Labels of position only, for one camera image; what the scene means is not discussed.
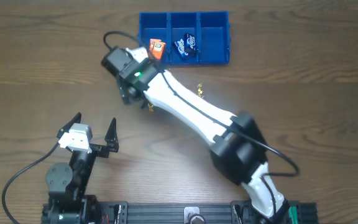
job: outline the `blue tray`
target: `blue tray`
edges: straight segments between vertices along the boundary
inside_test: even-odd
[[[139,38],[149,45],[150,39],[167,43],[162,63],[169,65],[214,65],[230,60],[229,14],[214,12],[141,12]],[[196,37],[195,58],[182,60],[172,45],[185,33]]]

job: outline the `cable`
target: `cable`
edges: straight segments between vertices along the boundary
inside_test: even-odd
[[[10,184],[13,182],[13,180],[15,180],[18,176],[20,176],[22,173],[24,173],[25,171],[29,170],[31,167],[37,165],[38,163],[42,162],[44,159],[46,159],[48,156],[50,156],[54,150],[57,148],[57,146],[59,145],[59,142],[56,142],[56,144],[54,145],[54,147],[46,154],[44,155],[42,158],[40,158],[39,160],[31,163],[30,165],[26,166],[25,168],[21,169],[17,174],[15,174],[5,185],[4,190],[2,191],[2,207],[4,207],[5,213],[6,215],[11,219],[11,221],[14,224],[19,224],[18,221],[16,221],[15,218],[13,218],[12,214],[10,213],[9,209],[6,206],[6,192],[7,192],[7,188],[10,186]]]
[[[154,62],[154,64],[156,65],[157,67],[157,71],[159,73],[161,73],[165,83],[167,84],[168,88],[172,91],[172,93],[177,96],[179,99],[181,99],[184,103],[186,103],[188,106],[190,106],[191,108],[193,108],[194,110],[196,110],[197,112],[201,113],[203,116],[207,117],[208,119],[210,119],[212,122],[214,123],[217,123],[218,125],[226,128],[228,131],[238,135],[238,136],[241,136],[242,138],[276,154],[278,157],[282,158],[284,161],[286,161],[287,163],[289,163],[293,168],[294,168],[294,172],[293,173],[281,173],[281,172],[268,172],[266,174],[262,174],[261,176],[261,179],[262,179],[262,182],[265,184],[267,190],[269,191],[270,195],[272,196],[272,202],[273,202],[273,215],[276,214],[277,210],[276,210],[276,200],[275,200],[275,197],[274,197],[274,194],[273,194],[273,190],[270,188],[270,186],[268,185],[268,183],[266,182],[265,180],[265,176],[269,175],[269,176],[275,176],[275,177],[295,177],[297,175],[299,175],[300,171],[299,171],[299,167],[297,166],[297,164],[295,164],[289,157],[287,157],[286,155],[284,155],[284,153],[280,152],[279,150],[275,149],[275,148],[272,148],[266,144],[263,144],[251,137],[249,137],[248,135],[234,129],[234,128],[231,128],[230,126],[228,125],[225,125],[224,123],[218,121],[217,119],[211,117],[210,115],[206,114],[204,111],[201,111],[200,109],[198,109],[196,106],[192,105],[190,102],[188,102],[186,99],[184,99],[183,97],[181,97],[173,88],[172,86],[169,84],[167,78],[165,77],[164,75],[164,69],[163,69],[163,66],[161,65],[161,63],[154,57],[153,54],[149,54],[149,50],[148,48],[145,46],[145,44],[137,39],[136,37],[128,34],[128,33],[125,33],[125,32],[122,32],[122,31],[110,31],[110,32],[107,32],[103,35],[103,42],[104,44],[106,45],[106,47],[109,49],[109,50],[112,50],[112,47],[110,47],[110,45],[107,43],[107,36],[109,35],[113,35],[113,34],[117,34],[117,35],[123,35],[124,37],[128,37],[130,39],[132,39],[133,41],[137,42],[141,47],[144,47],[148,53],[148,55],[150,55],[152,58],[151,60]]]

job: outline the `blue snack packet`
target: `blue snack packet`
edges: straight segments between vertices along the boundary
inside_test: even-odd
[[[173,44],[182,60],[186,60],[189,56],[189,53],[185,52],[185,41],[180,39],[179,41],[174,41]]]
[[[185,52],[190,55],[196,55],[196,37],[186,33],[183,38],[186,42]]]

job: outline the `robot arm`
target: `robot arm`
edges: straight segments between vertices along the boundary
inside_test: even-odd
[[[287,200],[276,190],[271,178],[265,176],[274,195],[274,211],[271,193],[262,182],[262,177],[268,173],[265,149],[214,123],[178,95],[226,126],[265,144],[251,116],[246,113],[236,116],[219,109],[186,89],[169,71],[165,70],[162,75],[154,62],[148,59],[144,47],[134,50],[115,47],[103,58],[102,65],[117,78],[124,103],[144,100],[181,119],[207,142],[215,167],[248,192],[253,208],[266,221],[275,223],[282,219],[289,208]]]

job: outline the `wooden tabletop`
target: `wooden tabletop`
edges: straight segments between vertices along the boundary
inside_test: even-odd
[[[266,140],[301,175],[273,178],[289,200],[316,202],[321,223],[358,222],[358,1],[0,0],[0,223],[5,183],[46,154],[77,112],[94,142],[117,118],[120,150],[97,159],[87,194],[128,202],[247,200],[212,165],[205,142],[174,116],[124,106],[100,65],[109,30],[136,35],[140,11],[228,10],[227,66],[173,67],[205,100],[247,111]],[[111,45],[135,47],[125,38]],[[290,170],[268,154],[270,170]],[[45,174],[70,153],[57,150],[17,178],[7,204],[21,223],[39,223]]]

